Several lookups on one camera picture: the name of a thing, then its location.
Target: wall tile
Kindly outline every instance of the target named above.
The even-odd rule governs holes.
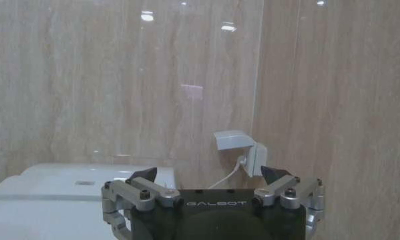
[[[183,2],[0,1],[7,174],[118,155],[175,159],[187,186],[230,171],[212,133],[250,132],[262,0]]]
[[[400,239],[400,1],[298,2],[264,5],[254,138],[324,179],[316,239]]]

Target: robotic hand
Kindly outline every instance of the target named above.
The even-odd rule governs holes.
[[[262,166],[266,187],[174,190],[153,183],[155,173],[155,167],[146,169],[101,188],[102,217],[118,240],[312,238],[324,218],[321,180],[301,181],[285,170]]]

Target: white toilet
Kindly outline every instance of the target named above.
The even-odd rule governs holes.
[[[101,186],[146,168],[46,163],[6,178],[0,183],[0,240],[114,240],[102,221]],[[175,188],[170,167],[158,168],[154,182]]]

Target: toilet tank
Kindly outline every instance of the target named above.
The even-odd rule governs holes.
[[[45,163],[6,178],[0,183],[0,240],[114,240],[102,221],[101,186],[147,168]],[[154,182],[175,187],[170,167],[157,168]]]
[[[58,195],[65,199],[77,196],[75,199],[99,200],[99,189],[106,181],[125,180],[133,172],[147,168],[121,164],[43,163],[6,178],[0,183],[0,195]],[[173,168],[157,168],[154,183],[175,188]]]

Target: silver metal linkage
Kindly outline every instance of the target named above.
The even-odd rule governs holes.
[[[305,179],[285,175],[266,187],[254,189],[254,198],[261,205],[273,205],[280,196],[280,204],[285,209],[297,209],[304,205],[306,211],[305,237],[312,238],[317,222],[324,219],[324,186],[321,180]]]
[[[177,190],[166,189],[153,182],[137,177],[125,183],[119,180],[106,182],[101,188],[102,218],[111,226],[113,236],[118,240],[131,240],[125,217],[130,219],[130,209],[146,212],[154,208],[154,200],[163,207],[173,207],[179,199]]]

